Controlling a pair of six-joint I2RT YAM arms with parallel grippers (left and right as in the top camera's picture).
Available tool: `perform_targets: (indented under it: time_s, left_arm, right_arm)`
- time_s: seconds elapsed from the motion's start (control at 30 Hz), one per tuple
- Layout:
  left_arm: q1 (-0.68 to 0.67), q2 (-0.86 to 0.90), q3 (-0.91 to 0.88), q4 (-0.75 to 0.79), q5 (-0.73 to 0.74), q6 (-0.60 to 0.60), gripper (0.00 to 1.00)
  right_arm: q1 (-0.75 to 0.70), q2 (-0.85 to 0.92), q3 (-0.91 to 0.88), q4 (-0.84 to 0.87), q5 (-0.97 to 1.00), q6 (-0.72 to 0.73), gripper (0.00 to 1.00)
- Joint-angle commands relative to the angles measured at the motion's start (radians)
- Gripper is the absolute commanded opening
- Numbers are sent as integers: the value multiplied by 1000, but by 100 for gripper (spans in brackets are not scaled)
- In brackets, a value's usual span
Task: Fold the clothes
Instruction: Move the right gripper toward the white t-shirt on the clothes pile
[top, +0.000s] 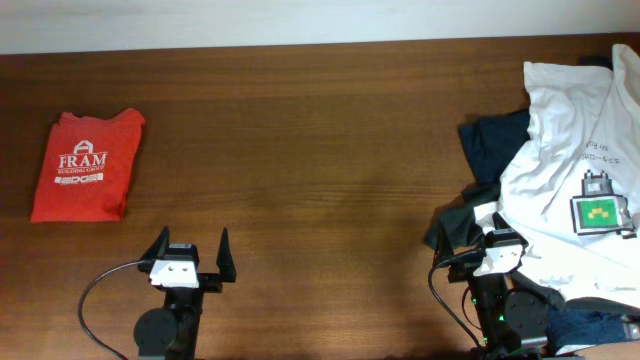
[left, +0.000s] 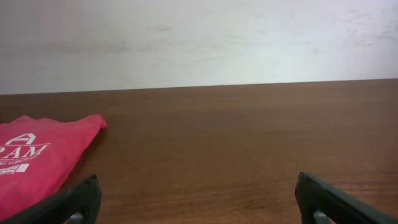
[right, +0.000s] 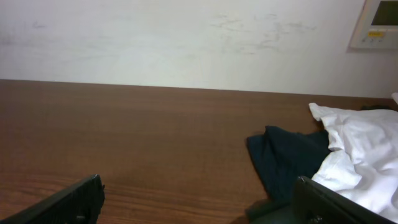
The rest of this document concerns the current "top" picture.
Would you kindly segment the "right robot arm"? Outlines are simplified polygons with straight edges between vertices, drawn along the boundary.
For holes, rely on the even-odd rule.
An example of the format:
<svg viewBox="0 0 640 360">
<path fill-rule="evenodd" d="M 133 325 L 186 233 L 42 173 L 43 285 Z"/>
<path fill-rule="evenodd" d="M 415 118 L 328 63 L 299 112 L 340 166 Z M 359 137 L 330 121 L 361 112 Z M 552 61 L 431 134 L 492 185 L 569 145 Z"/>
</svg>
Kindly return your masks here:
<svg viewBox="0 0 640 360">
<path fill-rule="evenodd" d="M 428 274 L 429 289 L 458 325 L 474 342 L 473 359 L 540 359 L 548 343 L 549 301 L 524 286 L 511 287 L 508 278 L 521 265 L 528 242 L 499 215 L 493 216 L 496 229 L 484 242 L 464 252 L 455 253 L 439 226 L 433 267 Z M 448 271 L 450 283 L 465 282 L 471 295 L 482 333 L 477 337 L 438 294 L 434 273 Z"/>
</svg>

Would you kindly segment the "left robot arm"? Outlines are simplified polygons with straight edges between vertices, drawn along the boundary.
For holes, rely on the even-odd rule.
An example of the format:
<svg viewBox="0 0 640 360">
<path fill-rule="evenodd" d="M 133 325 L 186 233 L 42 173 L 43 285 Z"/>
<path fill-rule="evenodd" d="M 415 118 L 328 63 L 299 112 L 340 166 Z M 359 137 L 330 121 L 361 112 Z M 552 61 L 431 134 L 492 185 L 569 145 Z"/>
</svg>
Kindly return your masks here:
<svg viewBox="0 0 640 360">
<path fill-rule="evenodd" d="M 204 296 L 220 293 L 225 283 L 234 283 L 237 271 L 229 234 L 223 229 L 216 256 L 216 273 L 201 273 L 198 248 L 173 243 L 164 227 L 140 258 L 138 270 L 164 293 L 163 305 L 143 313 L 134 326 L 134 341 L 140 359 L 193 359 L 197 346 Z"/>
</svg>

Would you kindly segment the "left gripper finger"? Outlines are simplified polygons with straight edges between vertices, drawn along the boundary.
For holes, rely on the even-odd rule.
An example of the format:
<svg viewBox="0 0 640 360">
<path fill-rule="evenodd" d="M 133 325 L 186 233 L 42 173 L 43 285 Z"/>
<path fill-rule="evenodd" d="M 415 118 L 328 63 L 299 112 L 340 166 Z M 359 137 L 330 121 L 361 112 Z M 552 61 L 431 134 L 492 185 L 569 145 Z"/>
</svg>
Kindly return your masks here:
<svg viewBox="0 0 640 360">
<path fill-rule="evenodd" d="M 156 240 L 140 257 L 141 260 L 151 261 L 164 257 L 164 253 L 169 244 L 170 230 L 168 226 L 164 226 L 160 231 Z"/>
<path fill-rule="evenodd" d="M 236 282 L 237 271 L 231 253 L 229 233 L 226 227 L 224 227 L 222 230 L 218 254 L 216 257 L 216 265 L 219 270 L 219 277 L 221 282 Z"/>
</svg>

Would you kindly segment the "white printed t-shirt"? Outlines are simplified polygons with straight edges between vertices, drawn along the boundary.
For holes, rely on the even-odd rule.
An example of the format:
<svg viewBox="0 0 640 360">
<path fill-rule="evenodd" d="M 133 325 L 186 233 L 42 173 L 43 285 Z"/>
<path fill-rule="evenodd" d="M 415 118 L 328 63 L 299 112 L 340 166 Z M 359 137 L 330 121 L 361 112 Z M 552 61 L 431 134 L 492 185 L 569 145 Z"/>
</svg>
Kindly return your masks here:
<svg viewBox="0 0 640 360">
<path fill-rule="evenodd" d="M 517 271 L 565 301 L 639 305 L 639 56 L 612 48 L 611 69 L 527 62 L 529 140 L 500 177 L 493 214 L 528 245 Z"/>
</svg>

